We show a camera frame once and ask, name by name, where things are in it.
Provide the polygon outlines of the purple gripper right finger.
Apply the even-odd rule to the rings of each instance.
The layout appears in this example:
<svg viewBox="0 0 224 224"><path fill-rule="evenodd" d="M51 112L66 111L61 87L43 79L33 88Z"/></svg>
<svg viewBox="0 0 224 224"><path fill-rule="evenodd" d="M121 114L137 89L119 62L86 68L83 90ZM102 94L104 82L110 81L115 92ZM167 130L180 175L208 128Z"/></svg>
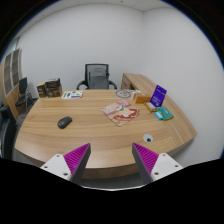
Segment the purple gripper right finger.
<svg viewBox="0 0 224 224"><path fill-rule="evenodd" d="M157 154L137 143L132 144L132 154L144 184L149 184L182 169L182 166L167 153Z"/></svg>

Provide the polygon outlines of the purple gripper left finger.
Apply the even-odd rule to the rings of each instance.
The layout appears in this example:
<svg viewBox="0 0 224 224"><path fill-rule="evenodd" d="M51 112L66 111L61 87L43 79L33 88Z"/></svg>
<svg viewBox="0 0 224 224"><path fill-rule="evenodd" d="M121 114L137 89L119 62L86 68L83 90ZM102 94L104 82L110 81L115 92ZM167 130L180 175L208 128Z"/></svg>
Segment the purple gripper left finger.
<svg viewBox="0 0 224 224"><path fill-rule="evenodd" d="M79 183L91 154L89 143L62 155L56 154L41 168L73 183Z"/></svg>

